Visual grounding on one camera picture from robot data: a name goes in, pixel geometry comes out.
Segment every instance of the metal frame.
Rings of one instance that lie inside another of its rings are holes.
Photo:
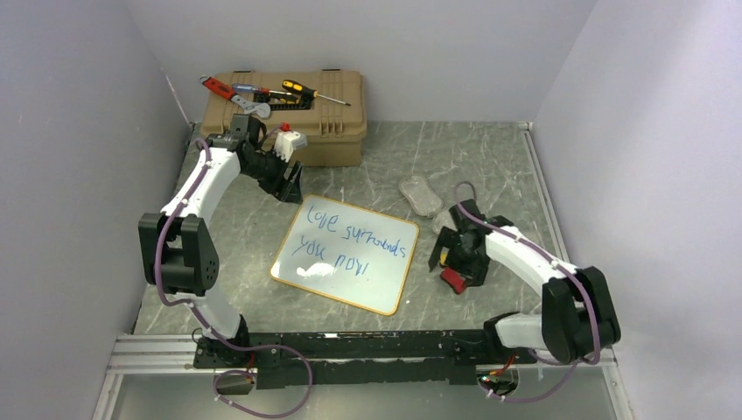
[[[536,181],[536,188],[538,188],[539,197],[541,197],[541,204],[543,211],[546,214],[546,222],[551,232],[551,240],[554,242],[556,247],[556,256],[564,261],[569,261],[570,257],[567,254],[567,247],[564,246],[564,239],[562,237],[562,231],[559,229],[557,222],[557,215],[554,212],[554,206],[551,204],[551,197],[549,196],[549,189],[546,186],[546,179],[543,177],[541,170],[541,164],[538,161],[538,155],[536,154],[536,147],[533,143],[533,137],[531,136],[530,128],[533,123],[527,124],[527,129],[522,129],[523,144],[528,150],[528,159],[530,160],[531,167],[534,169],[534,178]],[[631,409],[631,404],[628,401],[628,395],[624,382],[621,380],[619,372],[618,361],[616,360],[613,349],[606,349],[611,352],[612,359],[615,361],[613,366],[603,367],[603,377],[605,378],[605,385],[608,388],[608,394],[611,397],[613,403],[613,410],[616,413],[616,418],[623,420],[634,419],[634,411]]]
[[[561,232],[557,225],[554,209],[546,188],[538,157],[534,149],[533,140],[527,129],[521,130],[522,141],[528,151],[528,158],[534,169],[534,178],[542,198],[542,206],[546,215],[551,239],[556,244],[556,256],[569,261]],[[188,334],[173,335],[122,335],[114,345],[108,363],[105,380],[97,407],[93,414],[94,420],[109,420],[112,418],[119,391],[125,375],[217,375],[227,369],[196,369],[193,367],[193,357],[197,344]],[[620,420],[633,419],[634,413],[629,405],[623,381],[620,378],[618,363],[611,348],[601,352],[601,362],[597,366],[580,365],[579,368],[600,368],[603,371],[605,384],[611,398],[613,410]],[[342,362],[340,359],[312,359],[313,361]],[[377,358],[375,361],[419,361],[420,358]],[[488,371],[501,368],[502,365],[476,365],[476,371]],[[541,363],[526,363],[514,365],[519,369],[563,369]]]

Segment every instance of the blue marker writing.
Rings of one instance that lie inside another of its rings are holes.
[[[387,241],[386,239],[382,240],[374,236],[373,231],[366,230],[361,227],[346,227],[346,234],[345,236],[342,236],[342,238],[347,241],[355,241],[356,243],[367,243],[369,245],[374,245],[376,247],[384,249],[385,251],[389,251],[389,253],[394,256],[399,256],[399,254],[402,254],[402,258],[407,257],[407,253],[404,252],[406,248],[399,246],[399,239],[397,239],[396,242],[392,244],[392,242]]]
[[[368,262],[365,264],[361,262],[358,258],[351,257],[348,258],[345,255],[338,255],[338,259],[335,260],[335,268],[344,269],[345,271],[355,271],[356,276],[360,276],[361,274],[365,274],[366,270],[368,269]]]
[[[333,229],[333,225],[338,222],[339,216],[337,214],[333,216],[328,216],[327,213],[321,213],[314,211],[314,206],[309,207],[309,211],[306,212],[306,220],[309,221],[312,225],[316,224],[317,228],[324,229],[326,228],[328,232],[337,232],[335,229]]]
[[[301,245],[291,253],[292,256],[303,249],[308,256],[318,256],[320,260],[325,260],[325,256],[322,255],[322,253],[325,252],[325,247],[323,247],[319,242],[313,239],[311,241],[305,240],[303,235],[300,241]]]

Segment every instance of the wrench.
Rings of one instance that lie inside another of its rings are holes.
[[[248,101],[237,94],[237,92],[235,92],[235,90],[229,85],[222,83],[211,76],[201,76],[199,81],[210,91],[239,105],[245,111],[245,114],[255,113],[261,118],[268,118],[270,116],[270,105],[267,103]]]

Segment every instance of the gray marble floor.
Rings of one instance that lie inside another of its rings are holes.
[[[196,159],[192,146],[178,185]],[[253,179],[239,177],[217,206],[210,232],[221,261],[218,283],[250,331],[481,328],[483,321],[503,312],[538,312],[537,295],[496,263],[484,286],[458,296],[439,279],[438,271],[428,271],[436,240],[432,219],[412,212],[398,189],[399,181],[410,174],[425,176],[447,206],[453,204],[452,187],[471,180],[485,214],[508,217],[554,253],[535,170],[516,124],[371,122],[362,166],[306,168],[303,189],[417,223],[420,236],[399,309],[386,317],[272,280],[270,265],[298,207],[277,202]],[[165,308],[148,286],[135,333],[189,333],[196,327],[185,307]]]

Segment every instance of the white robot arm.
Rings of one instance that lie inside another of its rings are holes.
[[[306,136],[283,127],[273,148],[266,152],[260,147],[262,141],[257,140],[261,126],[250,116],[236,115],[234,131],[208,138],[208,155],[206,150],[200,152],[195,169],[161,213],[145,214],[139,223],[145,275],[151,284],[156,283],[159,236],[180,236],[181,248],[163,243],[164,249],[160,249],[162,287],[175,297],[175,302],[197,309],[203,318],[199,320],[204,323],[203,333],[210,339],[217,339],[214,331],[234,339],[241,327],[240,313],[215,282],[219,258],[207,231],[222,195],[238,175],[245,173],[258,179],[260,187],[279,200],[301,200],[301,164],[294,166],[289,179],[284,179],[284,173],[293,151],[306,145]],[[172,219],[171,228],[163,233],[168,219]]]
[[[599,347],[620,339],[613,301],[600,270],[580,269],[556,258],[504,217],[485,219],[473,199],[460,204],[465,213],[459,206],[451,207],[457,230],[441,230],[428,261],[430,269],[438,263],[444,266],[441,278],[460,294],[481,286],[490,262],[495,261],[542,298],[541,314],[507,313],[485,323],[503,347],[546,350],[566,364],[593,353],[595,335]],[[585,297],[590,305],[579,305]]]

